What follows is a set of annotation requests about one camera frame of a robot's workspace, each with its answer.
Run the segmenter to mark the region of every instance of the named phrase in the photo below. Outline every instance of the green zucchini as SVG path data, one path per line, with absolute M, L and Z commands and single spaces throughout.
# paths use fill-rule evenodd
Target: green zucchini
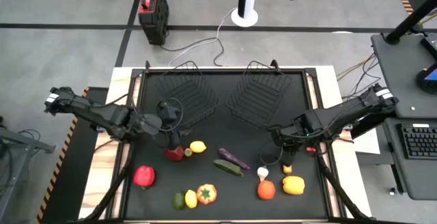
M 244 176 L 244 174 L 241 171 L 241 167 L 237 166 L 233 163 L 230 163 L 226 160 L 216 159 L 213 161 L 214 165 L 216 165 L 218 168 L 223 169 L 226 172 L 232 173 L 236 176 Z

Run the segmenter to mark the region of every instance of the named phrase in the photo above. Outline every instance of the orange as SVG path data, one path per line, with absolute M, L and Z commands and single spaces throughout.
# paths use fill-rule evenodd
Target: orange
M 274 187 L 273 182 L 268 180 L 263 180 L 258 184 L 258 196 L 261 199 L 269 200 L 274 197 L 274 192 L 276 188 Z

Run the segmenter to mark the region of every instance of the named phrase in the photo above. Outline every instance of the lemon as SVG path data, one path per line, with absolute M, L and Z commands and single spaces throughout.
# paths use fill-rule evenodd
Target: lemon
M 305 189 L 305 181 L 299 176 L 287 176 L 282 183 L 284 192 L 288 194 L 301 195 Z
M 204 150 L 206 150 L 206 146 L 205 146 L 205 144 L 204 144 L 202 141 L 193 141 L 193 142 L 191 142 L 191 144 L 190 144 L 190 149 L 191 149 L 193 152 L 201 153 L 201 152 L 203 152 Z
M 188 190 L 185 193 L 185 204 L 189 208 L 196 208 L 196 206 L 197 206 L 197 196 L 196 196 L 196 192 L 195 191 Z

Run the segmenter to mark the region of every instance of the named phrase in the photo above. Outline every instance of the white stand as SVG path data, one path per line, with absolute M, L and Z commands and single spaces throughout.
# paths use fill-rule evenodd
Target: white stand
M 238 14 L 238 8 L 232 12 L 232 21 L 240 27 L 253 26 L 258 21 L 258 13 L 253 9 L 255 0 L 245 0 L 244 17 Z
M 246 18 L 242 18 L 238 15 L 238 8 L 232 12 L 231 18 L 232 21 L 240 27 L 250 27 L 255 25 L 258 21 L 258 13 L 255 10 L 252 10 L 248 14 L 244 14 Z

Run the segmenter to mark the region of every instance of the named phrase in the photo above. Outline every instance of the eggplant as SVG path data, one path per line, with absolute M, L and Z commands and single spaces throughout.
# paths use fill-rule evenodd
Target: eggplant
M 251 169 L 246 163 L 238 159 L 236 156 L 228 152 L 225 148 L 220 148 L 218 150 L 218 155 L 225 159 L 228 162 L 234 163 L 238 166 L 240 166 L 242 169 Z

